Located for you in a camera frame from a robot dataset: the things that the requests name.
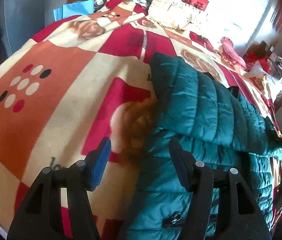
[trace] black clamp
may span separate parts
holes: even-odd
[[[237,169],[209,168],[183,150],[176,138],[170,140],[169,152],[180,184],[193,192],[178,240],[271,240],[262,212]],[[206,237],[214,188],[220,189],[217,224],[215,234]]]
[[[100,184],[111,151],[104,137],[98,148],[69,168],[42,169],[13,219],[7,240],[100,240],[87,191]],[[64,235],[60,189],[67,188],[73,238]]]

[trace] blue cloth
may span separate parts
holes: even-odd
[[[58,21],[73,15],[88,15],[94,13],[93,2],[93,0],[88,0],[64,4],[60,8],[53,10],[54,19]]]

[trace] clothing pile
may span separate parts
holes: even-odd
[[[238,87],[226,88],[181,57],[156,53],[150,61],[158,99],[156,120],[145,144],[145,156],[130,214],[119,239],[177,239],[191,193],[180,185],[168,143],[176,136],[183,149],[213,169],[240,171],[270,228],[272,175],[270,157],[282,161],[282,148],[270,119]],[[214,189],[207,236],[214,233],[219,190]]]

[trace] polka dot pattern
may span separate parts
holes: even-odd
[[[21,99],[21,100],[17,101],[17,102],[15,103],[15,105],[13,106],[13,112],[14,112],[14,113],[20,112],[20,111],[23,109],[24,104],[25,104],[24,99]]]
[[[26,72],[30,71],[31,68],[33,68],[33,64],[30,64],[30,65],[26,66],[26,67],[23,69],[23,73],[26,73]]]
[[[41,72],[43,69],[43,65],[36,66],[32,71],[31,71],[31,76],[37,75]]]
[[[23,79],[23,80],[19,83],[17,89],[18,89],[18,90],[22,90],[23,88],[25,88],[25,87],[28,85],[29,82],[30,82],[30,79],[28,79],[28,78]]]
[[[39,82],[35,82],[35,83],[29,85],[29,87],[25,91],[25,94],[27,96],[33,95],[39,89],[39,86],[40,86]]]
[[[10,86],[16,85],[20,80],[21,80],[21,77],[20,77],[20,76],[17,76],[17,77],[15,77],[15,78],[13,78],[13,80],[12,80],[11,83],[10,83]]]
[[[4,102],[4,107],[9,108],[14,103],[15,98],[16,98],[15,94],[9,95]]]
[[[48,77],[48,76],[51,74],[51,72],[52,72],[52,70],[50,70],[50,69],[44,70],[44,71],[41,73],[40,78],[43,79],[43,78]]]
[[[4,100],[4,98],[7,96],[8,91],[5,90],[2,95],[0,96],[0,102],[2,102]]]

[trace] blanket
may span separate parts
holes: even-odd
[[[46,27],[0,65],[0,225],[5,231],[43,167],[68,167],[108,136],[112,151],[101,185],[88,195],[102,239],[116,239],[156,109],[148,65],[155,52],[181,56],[225,87],[238,86],[275,123],[259,89],[207,39],[161,27],[132,1],[108,0],[94,14]],[[66,217],[66,201],[62,206]]]

